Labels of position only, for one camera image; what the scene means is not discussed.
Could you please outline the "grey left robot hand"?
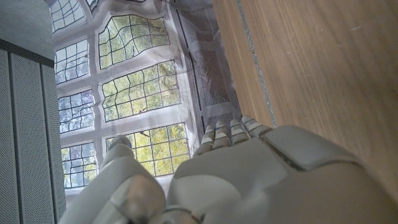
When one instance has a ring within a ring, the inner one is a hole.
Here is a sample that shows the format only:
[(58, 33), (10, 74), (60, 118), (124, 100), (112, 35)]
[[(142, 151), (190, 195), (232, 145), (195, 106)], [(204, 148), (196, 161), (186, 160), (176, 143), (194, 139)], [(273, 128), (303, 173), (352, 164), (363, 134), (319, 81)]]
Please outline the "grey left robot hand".
[(396, 223), (397, 202), (352, 153), (296, 126), (250, 116), (207, 127), (167, 192), (112, 141), (61, 223)]

